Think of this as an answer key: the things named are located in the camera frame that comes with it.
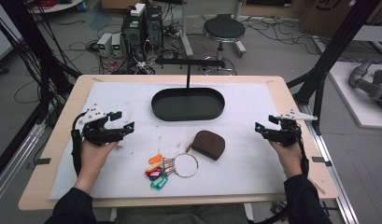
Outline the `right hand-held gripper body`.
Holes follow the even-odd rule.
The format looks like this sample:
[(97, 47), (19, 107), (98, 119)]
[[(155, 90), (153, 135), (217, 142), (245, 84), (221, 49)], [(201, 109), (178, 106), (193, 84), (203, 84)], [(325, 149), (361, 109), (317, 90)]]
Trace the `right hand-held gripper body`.
[(289, 147), (297, 142), (301, 137), (302, 131), (300, 125), (297, 123), (298, 120), (317, 120), (317, 116), (308, 115), (305, 113), (290, 110), (285, 114), (278, 116), (281, 118), (278, 124), (280, 130), (267, 129), (268, 134), (263, 136), (264, 139), (278, 142), (283, 147)]

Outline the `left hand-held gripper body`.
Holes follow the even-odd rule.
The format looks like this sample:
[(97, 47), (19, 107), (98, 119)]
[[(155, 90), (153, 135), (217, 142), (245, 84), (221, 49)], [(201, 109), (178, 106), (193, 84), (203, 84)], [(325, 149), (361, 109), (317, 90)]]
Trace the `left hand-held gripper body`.
[(81, 135), (90, 143), (101, 146), (104, 143), (119, 142), (123, 135), (120, 129), (107, 129), (105, 124), (110, 121), (106, 113), (98, 104), (92, 105), (80, 114), (77, 125), (82, 125)]

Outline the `person's right hand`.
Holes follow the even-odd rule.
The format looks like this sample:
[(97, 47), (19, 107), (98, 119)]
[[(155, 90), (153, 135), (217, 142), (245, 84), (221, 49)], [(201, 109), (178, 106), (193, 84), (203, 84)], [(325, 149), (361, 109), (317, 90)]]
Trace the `person's right hand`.
[(297, 143), (283, 147), (278, 142), (269, 141), (269, 144), (276, 151), (279, 162), (283, 167), (286, 178), (291, 178), (302, 173), (301, 168), (301, 149)]

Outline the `person's left hand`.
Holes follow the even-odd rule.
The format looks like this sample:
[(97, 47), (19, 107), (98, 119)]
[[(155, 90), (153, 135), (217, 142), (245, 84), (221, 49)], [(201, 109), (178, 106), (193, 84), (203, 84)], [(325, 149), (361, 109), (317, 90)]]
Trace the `person's left hand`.
[(81, 168), (78, 174), (78, 180), (74, 187), (88, 194), (92, 192), (103, 166), (106, 163), (108, 154), (118, 145), (118, 142), (108, 143), (102, 146), (96, 146), (87, 140), (81, 145)]

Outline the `brown leather pouch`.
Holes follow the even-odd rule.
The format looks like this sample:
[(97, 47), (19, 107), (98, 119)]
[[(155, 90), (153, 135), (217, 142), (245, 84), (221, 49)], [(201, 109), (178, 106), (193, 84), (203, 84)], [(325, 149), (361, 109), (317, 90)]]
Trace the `brown leather pouch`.
[(195, 135), (191, 148), (216, 161), (225, 149), (225, 140), (216, 133), (203, 130)]

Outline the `white foam mat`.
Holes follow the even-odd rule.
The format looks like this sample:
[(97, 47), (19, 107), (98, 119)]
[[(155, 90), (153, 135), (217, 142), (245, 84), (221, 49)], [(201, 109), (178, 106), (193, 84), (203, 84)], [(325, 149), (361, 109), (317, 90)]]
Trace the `white foam mat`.
[[(224, 99), (216, 119), (163, 121), (152, 112), (152, 97), (166, 89), (164, 83), (98, 82), (92, 85), (86, 108), (98, 104), (106, 112), (122, 112), (121, 119), (106, 124), (108, 129), (133, 122), (134, 132), (125, 136), (108, 156), (95, 183), (96, 199), (162, 198), (179, 196), (222, 196), (278, 194), (285, 176), (275, 152), (255, 132), (255, 123), (271, 124), (276, 113), (264, 84), (222, 83), (216, 85)], [(195, 135), (210, 131), (225, 140), (218, 160), (191, 148)], [(145, 171), (149, 159), (161, 154), (177, 157), (178, 172), (168, 177), (161, 189), (153, 189)]]

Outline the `black oval tray stand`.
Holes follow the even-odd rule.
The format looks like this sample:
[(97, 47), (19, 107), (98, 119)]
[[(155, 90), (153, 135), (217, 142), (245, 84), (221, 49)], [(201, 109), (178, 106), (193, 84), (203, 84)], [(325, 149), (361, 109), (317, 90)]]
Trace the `black oval tray stand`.
[(191, 88), (191, 66), (223, 66), (222, 61), (157, 59), (157, 64), (187, 65), (185, 88), (158, 91), (151, 100), (153, 114), (164, 121), (210, 120), (219, 117), (225, 106), (223, 95), (211, 88)]

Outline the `white platform board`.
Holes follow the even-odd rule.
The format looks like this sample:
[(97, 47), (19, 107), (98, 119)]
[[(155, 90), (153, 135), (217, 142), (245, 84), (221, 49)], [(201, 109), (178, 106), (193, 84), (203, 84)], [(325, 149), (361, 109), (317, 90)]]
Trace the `white platform board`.
[(357, 66), (358, 63), (337, 62), (330, 71), (330, 78), (359, 127), (382, 129), (382, 107), (366, 92), (348, 84), (350, 74)]

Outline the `white power supply unit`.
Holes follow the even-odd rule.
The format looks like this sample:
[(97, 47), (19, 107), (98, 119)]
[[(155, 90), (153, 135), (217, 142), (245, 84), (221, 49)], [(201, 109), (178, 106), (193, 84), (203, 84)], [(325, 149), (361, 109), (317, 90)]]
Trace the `white power supply unit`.
[(115, 57), (122, 57), (123, 56), (122, 41), (121, 41), (121, 35), (120, 34), (113, 34), (112, 35), (111, 46), (112, 46), (113, 55)]
[(112, 34), (103, 34), (97, 41), (97, 47), (102, 57), (108, 57), (112, 52)]

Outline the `black computer tower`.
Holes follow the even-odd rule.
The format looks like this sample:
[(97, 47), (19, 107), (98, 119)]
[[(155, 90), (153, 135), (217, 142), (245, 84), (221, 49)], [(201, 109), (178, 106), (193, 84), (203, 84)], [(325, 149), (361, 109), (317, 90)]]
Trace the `black computer tower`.
[(144, 43), (146, 40), (146, 24), (143, 16), (124, 15), (121, 26), (122, 36), (127, 45), (128, 54), (138, 61), (145, 60)]
[(147, 41), (156, 48), (160, 48), (163, 45), (162, 15), (161, 6), (149, 6), (146, 8)]

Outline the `black round stool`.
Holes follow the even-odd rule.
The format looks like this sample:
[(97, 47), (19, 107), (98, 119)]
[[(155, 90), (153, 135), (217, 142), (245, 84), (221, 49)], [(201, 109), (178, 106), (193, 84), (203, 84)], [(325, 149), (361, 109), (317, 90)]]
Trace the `black round stool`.
[(211, 40), (219, 43), (215, 56), (205, 57), (206, 61), (220, 61), (223, 66), (203, 66), (202, 73), (205, 75), (220, 75), (222, 73), (229, 76), (236, 76), (237, 72), (234, 64), (222, 56), (224, 43), (236, 43), (240, 41), (246, 32), (245, 26), (229, 14), (219, 14), (216, 18), (207, 20), (204, 23), (203, 33)]

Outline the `small white box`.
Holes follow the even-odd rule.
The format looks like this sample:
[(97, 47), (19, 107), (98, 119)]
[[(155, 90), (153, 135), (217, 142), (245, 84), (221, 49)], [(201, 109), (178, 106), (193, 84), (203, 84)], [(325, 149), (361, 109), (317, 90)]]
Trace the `small white box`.
[(137, 3), (133, 9), (131, 10), (131, 15), (132, 16), (136, 16), (136, 17), (140, 17), (142, 15), (142, 13), (145, 11), (146, 9), (146, 5), (145, 4), (142, 4), (142, 3)]

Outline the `white table leg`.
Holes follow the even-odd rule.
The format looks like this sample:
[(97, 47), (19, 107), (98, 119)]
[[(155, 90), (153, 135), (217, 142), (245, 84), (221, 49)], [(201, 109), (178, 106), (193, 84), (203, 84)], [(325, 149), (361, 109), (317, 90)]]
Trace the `white table leg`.
[(181, 0), (181, 29), (179, 30), (179, 34), (186, 56), (191, 58), (194, 54), (187, 35), (187, 4), (188, 0)]

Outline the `cardboard box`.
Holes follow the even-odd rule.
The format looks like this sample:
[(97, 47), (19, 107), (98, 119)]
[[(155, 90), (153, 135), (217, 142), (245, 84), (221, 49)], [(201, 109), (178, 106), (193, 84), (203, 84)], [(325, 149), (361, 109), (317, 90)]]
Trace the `cardboard box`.
[(299, 20), (300, 32), (333, 37), (347, 14), (360, 0), (305, 0)]

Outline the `aluminium rail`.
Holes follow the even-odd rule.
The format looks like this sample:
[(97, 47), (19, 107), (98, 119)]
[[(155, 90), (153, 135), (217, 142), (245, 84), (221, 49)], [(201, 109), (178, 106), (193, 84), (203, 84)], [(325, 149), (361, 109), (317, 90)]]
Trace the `aluminium rail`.
[(21, 138), (20, 144), (14, 147), (14, 155), (10, 158), (8, 164), (0, 174), (0, 200), (31, 152), (34, 150), (45, 130), (45, 123), (35, 124), (32, 129), (26, 132), (26, 135)]
[(344, 224), (360, 224), (356, 213), (353, 209), (353, 206), (347, 197), (346, 190), (343, 186), (343, 183), (340, 179), (336, 167), (334, 166), (332, 156), (330, 155), (329, 149), (327, 148), (324, 139), (321, 134), (318, 134), (316, 128), (313, 126), (312, 121), (307, 121), (305, 123), (308, 131), (310, 132), (312, 139), (315, 142), (317, 150), (320, 154), (320, 157), (324, 159), (325, 167), (327, 168), (331, 180), (337, 189), (338, 196), (334, 198), (340, 216)]

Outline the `black metal frame post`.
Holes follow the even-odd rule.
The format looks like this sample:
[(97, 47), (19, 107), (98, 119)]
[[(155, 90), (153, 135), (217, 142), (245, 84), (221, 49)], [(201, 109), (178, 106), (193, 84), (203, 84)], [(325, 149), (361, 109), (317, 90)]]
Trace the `black metal frame post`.
[(380, 2), (381, 0), (356, 0), (316, 64), (304, 75), (287, 83), (289, 89), (301, 84), (301, 88), (293, 94), (299, 105), (308, 105), (310, 97), (315, 95), (313, 115), (318, 119), (312, 122), (312, 127), (318, 135), (321, 135), (320, 114), (326, 77)]
[(62, 52), (55, 36), (53, 42), (61, 52), (59, 60), (52, 52), (45, 37), (35, 22), (35, 16), (27, 0), (0, 0), (0, 6), (7, 13), (9, 19), (20, 33), (22, 39), (5, 25), (0, 19), (0, 30), (7, 38), (9, 44), (18, 52), (26, 69), (38, 86), (38, 120), (44, 119), (50, 105), (59, 96), (67, 96), (74, 85), (70, 77), (77, 79), (81, 73), (68, 65), (69, 59)]

